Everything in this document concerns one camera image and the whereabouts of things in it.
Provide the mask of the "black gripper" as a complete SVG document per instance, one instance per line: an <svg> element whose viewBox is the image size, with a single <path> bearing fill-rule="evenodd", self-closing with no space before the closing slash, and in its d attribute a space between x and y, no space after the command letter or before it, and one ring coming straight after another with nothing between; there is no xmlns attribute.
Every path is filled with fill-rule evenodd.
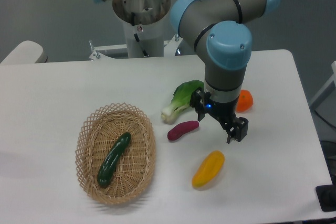
<svg viewBox="0 0 336 224"><path fill-rule="evenodd" d="M235 115L238 98L222 103L215 101L210 92L196 89L191 94L190 107L195 109L199 122L206 114L217 120L227 132L227 144L232 141L241 142L247 136L249 121L243 117L237 118Z"/></svg>

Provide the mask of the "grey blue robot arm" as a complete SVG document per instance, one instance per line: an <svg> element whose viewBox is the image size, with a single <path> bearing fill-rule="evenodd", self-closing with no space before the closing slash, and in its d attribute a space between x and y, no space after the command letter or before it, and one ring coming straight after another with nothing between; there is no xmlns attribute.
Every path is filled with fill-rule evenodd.
<svg viewBox="0 0 336 224"><path fill-rule="evenodd" d="M129 58L164 55L162 20L169 18L181 37L205 64L204 85L191 96L190 105L201 120L217 120L228 140L241 141L248 120L235 114L252 36L246 23L279 6L280 0L112 0L122 21Z"/></svg>

